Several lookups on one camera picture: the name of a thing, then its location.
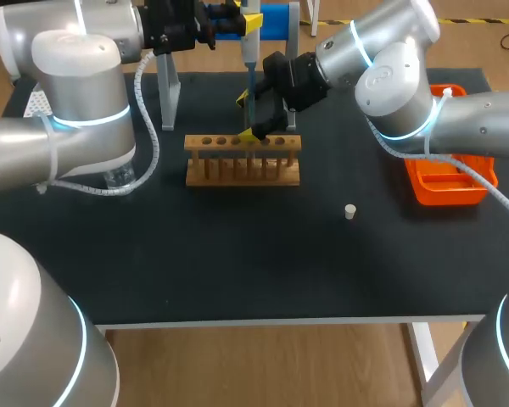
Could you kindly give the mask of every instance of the white table leg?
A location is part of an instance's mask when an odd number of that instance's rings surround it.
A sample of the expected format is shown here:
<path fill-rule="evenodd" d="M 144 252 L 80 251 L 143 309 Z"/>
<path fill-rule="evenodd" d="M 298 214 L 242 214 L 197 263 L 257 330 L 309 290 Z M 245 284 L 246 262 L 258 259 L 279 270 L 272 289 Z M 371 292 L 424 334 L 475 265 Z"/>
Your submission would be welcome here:
<path fill-rule="evenodd" d="M 319 26 L 319 5 L 321 4 L 321 0 L 313 0 L 313 14 L 311 17 L 311 36 L 316 36 L 316 30 Z"/>
<path fill-rule="evenodd" d="M 437 370 L 439 362 L 435 348 L 433 347 L 432 334 L 427 322 L 413 322 L 407 324 L 409 337 L 415 355 L 417 373 L 421 381 L 421 386 L 430 380 L 433 373 Z"/>
<path fill-rule="evenodd" d="M 460 387 L 461 349 L 475 325 L 476 323 L 468 325 L 439 365 L 428 323 L 408 324 L 422 385 L 421 396 L 424 407 L 442 406 Z"/>

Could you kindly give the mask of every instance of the small white cap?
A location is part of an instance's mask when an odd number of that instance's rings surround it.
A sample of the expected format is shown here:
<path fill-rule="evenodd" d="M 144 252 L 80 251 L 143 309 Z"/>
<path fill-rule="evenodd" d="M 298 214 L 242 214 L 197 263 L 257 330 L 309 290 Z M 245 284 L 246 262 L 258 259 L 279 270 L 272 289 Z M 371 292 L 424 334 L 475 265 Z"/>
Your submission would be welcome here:
<path fill-rule="evenodd" d="M 345 205 L 345 218 L 351 220 L 355 216 L 355 213 L 356 207 L 352 203 Z"/>

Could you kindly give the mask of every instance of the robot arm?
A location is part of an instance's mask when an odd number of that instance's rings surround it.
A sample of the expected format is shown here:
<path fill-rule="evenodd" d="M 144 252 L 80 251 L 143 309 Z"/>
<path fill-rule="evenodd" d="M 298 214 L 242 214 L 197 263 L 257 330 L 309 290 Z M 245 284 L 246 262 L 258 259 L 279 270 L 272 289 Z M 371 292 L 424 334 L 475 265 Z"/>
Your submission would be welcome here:
<path fill-rule="evenodd" d="M 0 191 L 128 163 L 136 144 L 115 43 L 45 31 L 31 55 L 53 116 L 0 119 Z"/>
<path fill-rule="evenodd" d="M 424 153 L 429 134 L 432 153 L 509 157 L 509 92 L 450 98 L 441 106 L 432 97 L 424 55 L 438 39 L 428 0 L 387 1 L 318 44 L 314 53 L 290 61 L 270 55 L 258 90 L 273 88 L 290 109 L 301 111 L 330 88 L 355 85 L 362 112 L 395 150 Z M 275 130 L 283 125 L 253 126 L 260 139 Z"/>
<path fill-rule="evenodd" d="M 4 65 L 13 78 L 38 80 L 53 116 L 0 120 L 0 192 L 60 177 L 121 173 L 135 142 L 120 64 L 138 61 L 148 47 L 154 54 L 190 49 L 196 41 L 215 48 L 216 33 L 244 36 L 249 28 L 233 2 L 206 7 L 199 0 L 148 0 L 148 6 L 133 7 L 129 0 L 75 0 L 1 7 Z M 125 183 L 121 194 L 143 180 Z"/>
<path fill-rule="evenodd" d="M 362 112 L 401 153 L 464 153 L 509 157 L 509 92 L 435 98 L 415 47 L 395 42 L 381 51 L 355 88 Z"/>
<path fill-rule="evenodd" d="M 287 60 L 277 52 L 265 58 L 265 79 L 255 97 L 274 89 L 288 109 L 301 112 L 325 98 L 330 88 L 353 87 L 388 45 L 414 43 L 423 61 L 428 47 L 438 39 L 438 21 L 428 0 L 387 1 L 318 44 L 314 53 Z M 259 124 L 253 134 L 263 139 L 269 131 L 285 129 L 282 122 L 274 127 Z"/>

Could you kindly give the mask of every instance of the white cable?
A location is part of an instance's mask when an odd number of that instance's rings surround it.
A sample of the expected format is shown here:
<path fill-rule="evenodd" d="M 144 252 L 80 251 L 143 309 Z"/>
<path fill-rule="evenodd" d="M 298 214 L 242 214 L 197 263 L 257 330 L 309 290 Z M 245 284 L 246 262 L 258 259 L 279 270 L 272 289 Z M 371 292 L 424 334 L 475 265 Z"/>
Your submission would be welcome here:
<path fill-rule="evenodd" d="M 433 159 L 433 154 L 430 153 L 430 136 L 432 135 L 432 129 L 433 124 L 437 121 L 439 113 L 441 113 L 441 109 L 443 108 L 443 105 L 447 101 L 448 98 L 452 98 L 452 88 L 446 87 L 443 90 L 443 97 L 439 101 L 438 107 L 435 110 L 435 115 L 432 118 L 432 123 L 428 125 L 426 135 L 424 136 L 424 155 L 426 155 L 426 158 L 430 161 L 435 161 Z"/>
<path fill-rule="evenodd" d="M 381 147 L 384 148 L 384 150 L 394 155 L 395 157 L 399 159 L 426 159 L 425 154 L 404 154 L 400 153 L 398 151 L 393 150 L 381 137 L 379 131 L 375 128 L 375 126 L 372 124 L 370 120 L 367 121 L 370 125 L 370 128 L 372 129 L 372 133 L 381 145 Z M 477 181 L 479 184 L 481 184 L 483 187 L 489 190 L 489 192 L 494 195 L 494 197 L 503 204 L 509 210 L 509 198 L 506 197 L 503 193 L 501 193 L 496 187 L 494 187 L 488 180 L 486 180 L 483 176 L 481 176 L 477 171 L 474 169 L 468 167 L 461 161 L 458 161 L 457 159 L 453 159 L 450 156 L 443 155 L 443 154 L 430 154 L 430 157 L 433 159 L 437 159 L 438 161 L 444 161 L 446 163 L 454 165 L 456 168 L 462 170 L 469 176 L 471 176 L 475 181 Z"/>
<path fill-rule="evenodd" d="M 130 192 L 134 191 L 136 188 L 140 187 L 149 177 L 153 174 L 156 169 L 157 164 L 159 163 L 160 156 L 160 146 L 159 146 L 159 138 L 157 136 L 156 130 L 154 129 L 153 122 L 149 117 L 149 113 L 147 112 L 147 108 L 145 107 L 145 102 L 143 101 L 142 95 L 142 75 L 145 69 L 147 68 L 148 63 L 151 59 L 154 58 L 154 53 L 151 51 L 139 63 L 136 69 L 136 74 L 134 75 L 134 95 L 136 96 L 137 106 L 139 107 L 139 111 L 142 114 L 143 121 L 147 126 L 147 130 L 149 132 L 149 136 L 151 137 L 151 143 L 153 144 L 153 158 L 151 159 L 151 163 L 149 167 L 145 171 L 138 180 L 134 181 L 132 184 L 124 185 L 122 187 L 117 187 L 114 189 L 99 189 L 88 187 L 86 185 L 75 184 L 73 182 L 67 181 L 54 181 L 51 185 L 54 187 L 62 187 L 73 189 L 74 191 L 90 193 L 92 195 L 101 195 L 106 197 L 117 197 L 122 195 L 128 195 Z"/>

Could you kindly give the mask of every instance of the wooden floor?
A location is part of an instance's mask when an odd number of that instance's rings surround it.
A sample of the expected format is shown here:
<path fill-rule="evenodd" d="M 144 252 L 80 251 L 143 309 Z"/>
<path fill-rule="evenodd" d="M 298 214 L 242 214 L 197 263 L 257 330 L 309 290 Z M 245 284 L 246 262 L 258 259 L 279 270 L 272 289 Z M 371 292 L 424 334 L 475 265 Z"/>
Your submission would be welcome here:
<path fill-rule="evenodd" d="M 321 20 L 345 20 L 379 1 L 321 3 Z M 509 0 L 434 0 L 433 7 L 441 18 L 509 18 Z M 322 26 L 312 39 L 303 27 L 301 52 L 338 29 Z M 482 67 L 493 89 L 509 90 L 509 51 L 500 49 L 508 32 L 509 25 L 442 25 L 428 66 Z M 262 56 L 276 49 L 283 45 L 264 43 Z M 237 43 L 219 43 L 213 53 L 198 46 L 175 59 L 181 71 L 244 69 Z M 10 93 L 0 64 L 0 114 Z M 431 329 L 443 358 L 461 325 Z M 397 325 L 147 330 L 115 332 L 111 340 L 121 371 L 120 407 L 420 405 L 406 337 Z M 462 405 L 459 395 L 447 405 Z"/>

